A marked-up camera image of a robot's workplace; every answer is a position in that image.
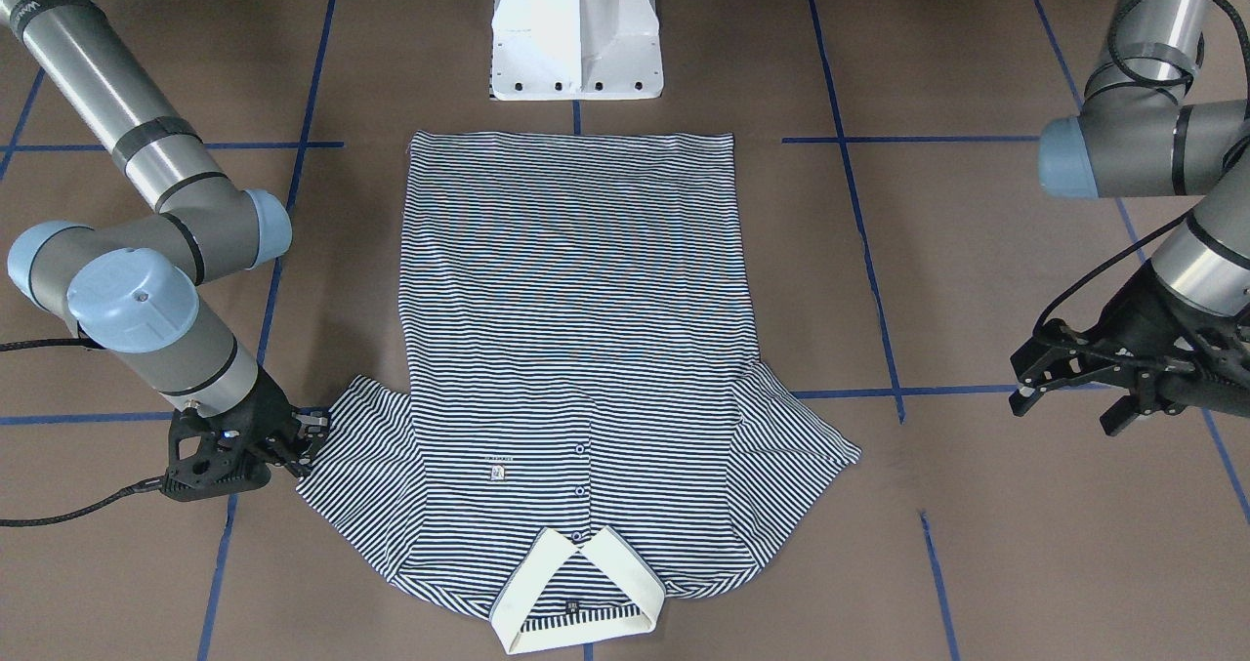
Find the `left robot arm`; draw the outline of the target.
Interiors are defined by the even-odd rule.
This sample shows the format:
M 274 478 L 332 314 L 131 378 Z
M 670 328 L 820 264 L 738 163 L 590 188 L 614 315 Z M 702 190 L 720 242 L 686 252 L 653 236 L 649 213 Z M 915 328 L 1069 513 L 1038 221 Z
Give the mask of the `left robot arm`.
M 1195 202 L 1145 235 L 1155 250 L 1091 327 L 1042 310 L 1012 354 L 1014 415 L 1091 384 L 1122 390 L 1100 417 L 1110 435 L 1189 407 L 1248 415 L 1248 101 L 1188 102 L 1211 4 L 1246 50 L 1229 0 L 1119 0 L 1080 112 L 1042 131 L 1039 177 L 1055 197 Z

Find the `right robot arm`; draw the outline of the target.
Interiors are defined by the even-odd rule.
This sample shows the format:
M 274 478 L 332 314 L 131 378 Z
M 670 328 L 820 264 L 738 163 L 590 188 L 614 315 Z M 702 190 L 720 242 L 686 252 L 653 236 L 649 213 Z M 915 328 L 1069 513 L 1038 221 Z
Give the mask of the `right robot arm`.
M 301 137 L 326 0 L 94 0 L 232 179 L 284 195 Z M 132 186 L 12 32 L 2 32 L 2 247 L 62 217 L 94 227 L 146 216 Z M 52 479 L 106 484 L 162 462 L 165 404 L 111 355 L 2 355 L 2 492 Z

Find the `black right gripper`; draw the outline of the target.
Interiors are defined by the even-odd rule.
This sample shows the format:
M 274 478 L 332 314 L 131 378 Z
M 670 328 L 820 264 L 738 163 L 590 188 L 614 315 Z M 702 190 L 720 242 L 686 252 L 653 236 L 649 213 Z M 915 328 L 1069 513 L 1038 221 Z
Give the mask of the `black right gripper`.
M 230 430 L 238 434 L 231 449 L 250 454 L 289 474 L 312 474 L 312 461 L 331 434 L 329 414 L 295 412 L 295 407 L 269 376 L 259 369 L 250 394 L 230 410 Z

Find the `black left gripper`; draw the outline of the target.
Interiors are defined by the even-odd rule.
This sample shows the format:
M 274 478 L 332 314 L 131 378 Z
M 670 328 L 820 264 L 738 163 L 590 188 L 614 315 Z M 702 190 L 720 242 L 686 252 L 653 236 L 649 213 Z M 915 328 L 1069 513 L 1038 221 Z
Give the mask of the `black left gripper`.
M 1198 310 L 1171 292 L 1152 266 L 1142 266 L 1108 301 L 1086 332 L 1042 324 L 1012 354 L 1018 390 L 1009 395 L 1022 417 L 1042 395 L 1102 384 L 1125 390 L 1138 369 L 1158 369 L 1155 394 L 1174 404 L 1249 416 L 1248 309 L 1234 315 Z

